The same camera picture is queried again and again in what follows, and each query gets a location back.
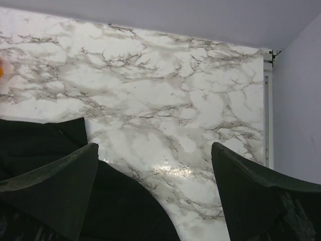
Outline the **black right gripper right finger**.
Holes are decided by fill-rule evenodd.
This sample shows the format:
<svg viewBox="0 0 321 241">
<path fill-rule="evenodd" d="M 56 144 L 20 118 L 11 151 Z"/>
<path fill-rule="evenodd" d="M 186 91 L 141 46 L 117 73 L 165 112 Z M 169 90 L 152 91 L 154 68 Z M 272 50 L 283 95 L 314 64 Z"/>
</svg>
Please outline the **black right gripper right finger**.
<svg viewBox="0 0 321 241">
<path fill-rule="evenodd" d="M 320 185 L 248 160 L 218 142 L 212 166 L 230 240 L 320 240 Z"/>
</svg>

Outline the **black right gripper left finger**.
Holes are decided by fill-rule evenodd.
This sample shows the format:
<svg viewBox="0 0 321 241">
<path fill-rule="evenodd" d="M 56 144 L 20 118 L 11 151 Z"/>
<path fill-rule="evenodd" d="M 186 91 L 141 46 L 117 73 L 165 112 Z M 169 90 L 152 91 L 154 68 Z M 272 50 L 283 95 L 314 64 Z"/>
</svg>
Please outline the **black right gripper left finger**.
<svg viewBox="0 0 321 241">
<path fill-rule="evenodd" d="M 98 145 L 1 182 L 1 201 L 78 240 L 98 166 Z"/>
</svg>

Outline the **black button shirt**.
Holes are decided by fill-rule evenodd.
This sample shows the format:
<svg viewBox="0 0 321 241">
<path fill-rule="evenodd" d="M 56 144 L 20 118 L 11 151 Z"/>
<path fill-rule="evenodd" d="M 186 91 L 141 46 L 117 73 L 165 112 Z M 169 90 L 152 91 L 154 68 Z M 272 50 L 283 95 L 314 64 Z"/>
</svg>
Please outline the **black button shirt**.
<svg viewBox="0 0 321 241">
<path fill-rule="evenodd" d="M 87 144 L 84 118 L 45 124 L 1 120 L 1 182 Z M 69 239 L 1 201 L 1 240 Z M 179 235 L 148 190 L 98 158 L 78 240 L 179 240 Z"/>
</svg>

